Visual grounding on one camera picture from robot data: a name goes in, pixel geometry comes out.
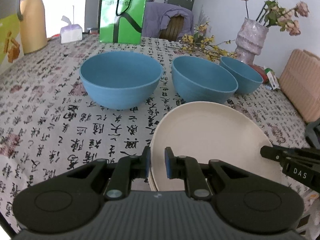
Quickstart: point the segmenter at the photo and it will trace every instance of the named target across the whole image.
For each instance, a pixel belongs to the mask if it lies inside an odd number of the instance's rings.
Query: blue bowl
[[[186,102],[223,104],[238,89],[237,80],[227,70],[198,57],[177,57],[172,62],[172,80]]]
[[[114,51],[87,59],[79,72],[92,100],[123,110],[145,101],[156,89],[162,71],[160,63],[149,56]]]
[[[220,66],[228,70],[238,81],[238,94],[249,94],[263,82],[262,76],[252,67],[231,57],[221,57]]]

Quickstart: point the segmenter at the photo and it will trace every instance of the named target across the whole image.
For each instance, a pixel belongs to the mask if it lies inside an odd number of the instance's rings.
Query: tissue
[[[60,30],[61,44],[81,41],[82,40],[82,28],[79,24],[71,24],[68,17],[62,16],[62,21],[68,23],[67,26],[62,27]]]

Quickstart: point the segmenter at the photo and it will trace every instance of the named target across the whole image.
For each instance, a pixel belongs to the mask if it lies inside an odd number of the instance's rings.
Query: calligraphy tablecloth
[[[150,144],[159,121],[184,103],[170,71],[172,60],[183,52],[167,48],[172,46],[177,44],[153,38],[142,38],[140,45],[103,44],[97,35],[67,45],[56,39],[0,77],[0,211],[14,230],[20,228],[12,202],[21,190],[97,158],[112,163],[140,155]],[[149,55],[164,68],[153,95],[130,110],[97,105],[79,77],[83,60],[114,50]],[[226,105],[254,120],[272,143],[308,147],[305,123],[282,92],[262,85],[250,95],[235,95]],[[284,176],[283,183],[305,197],[306,209],[318,197],[291,178]],[[143,180],[133,188],[150,190]]]

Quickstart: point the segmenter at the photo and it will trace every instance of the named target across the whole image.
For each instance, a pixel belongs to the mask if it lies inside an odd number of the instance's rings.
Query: yellow thermos
[[[30,53],[46,46],[48,41],[42,0],[18,0],[17,16],[23,52]]]

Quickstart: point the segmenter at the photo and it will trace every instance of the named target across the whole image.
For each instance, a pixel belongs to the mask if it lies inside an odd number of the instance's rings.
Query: white plate
[[[199,163],[219,159],[280,183],[280,165],[260,155],[264,145],[271,146],[263,131],[228,106],[212,102],[178,106],[161,120],[153,135],[150,187],[154,191],[184,190],[183,180],[167,178],[165,147],[171,147],[175,156],[194,157]]]

